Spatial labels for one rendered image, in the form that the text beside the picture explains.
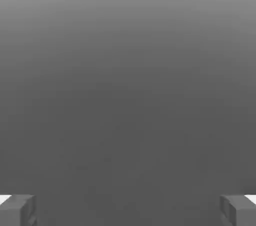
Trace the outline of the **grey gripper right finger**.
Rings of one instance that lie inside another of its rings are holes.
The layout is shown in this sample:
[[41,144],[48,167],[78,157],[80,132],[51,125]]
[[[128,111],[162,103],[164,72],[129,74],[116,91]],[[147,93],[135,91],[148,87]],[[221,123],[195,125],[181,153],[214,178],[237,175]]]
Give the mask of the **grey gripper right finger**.
[[256,194],[221,195],[222,226],[256,226]]

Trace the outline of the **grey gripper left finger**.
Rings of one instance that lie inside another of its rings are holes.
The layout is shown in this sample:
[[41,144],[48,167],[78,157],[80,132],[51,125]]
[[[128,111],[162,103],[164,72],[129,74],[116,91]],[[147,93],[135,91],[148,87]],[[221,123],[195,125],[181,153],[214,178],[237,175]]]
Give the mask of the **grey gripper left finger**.
[[38,226],[37,196],[0,194],[0,226]]

